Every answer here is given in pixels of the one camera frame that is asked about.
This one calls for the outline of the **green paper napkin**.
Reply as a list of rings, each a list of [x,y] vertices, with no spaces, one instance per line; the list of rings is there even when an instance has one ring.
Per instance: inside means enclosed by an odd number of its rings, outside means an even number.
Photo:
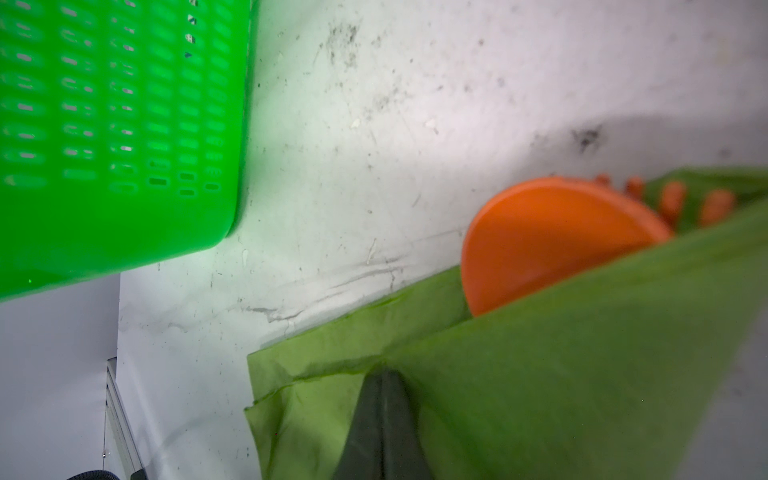
[[[266,479],[333,479],[365,377],[405,383],[432,479],[668,479],[767,304],[767,172],[681,169],[734,192],[706,228],[480,316],[460,264],[252,353]]]

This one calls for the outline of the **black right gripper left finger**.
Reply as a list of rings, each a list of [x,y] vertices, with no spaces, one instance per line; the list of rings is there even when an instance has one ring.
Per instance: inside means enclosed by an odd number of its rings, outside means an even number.
[[[371,373],[363,381],[333,479],[381,480],[384,478],[382,377],[381,373]]]

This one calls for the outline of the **orange plastic fork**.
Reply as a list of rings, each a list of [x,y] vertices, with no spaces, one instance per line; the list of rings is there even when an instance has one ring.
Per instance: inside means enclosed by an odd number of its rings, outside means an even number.
[[[664,181],[653,201],[646,190],[646,181],[633,176],[625,182],[623,192],[632,200],[650,205],[675,233],[714,226],[729,217],[738,205],[737,196],[731,190],[709,188],[696,192],[682,180]]]

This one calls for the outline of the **orange plastic spoon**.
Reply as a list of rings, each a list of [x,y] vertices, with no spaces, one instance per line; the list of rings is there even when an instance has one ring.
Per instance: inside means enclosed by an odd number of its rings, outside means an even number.
[[[606,175],[529,180],[493,197],[472,220],[460,274],[480,316],[586,270],[664,243],[672,228],[639,198],[644,184],[617,191]]]

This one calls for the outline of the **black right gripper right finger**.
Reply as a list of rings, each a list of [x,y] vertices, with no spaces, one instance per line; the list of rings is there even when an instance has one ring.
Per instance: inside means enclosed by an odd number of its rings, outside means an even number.
[[[402,376],[382,373],[382,470],[384,479],[432,479]]]

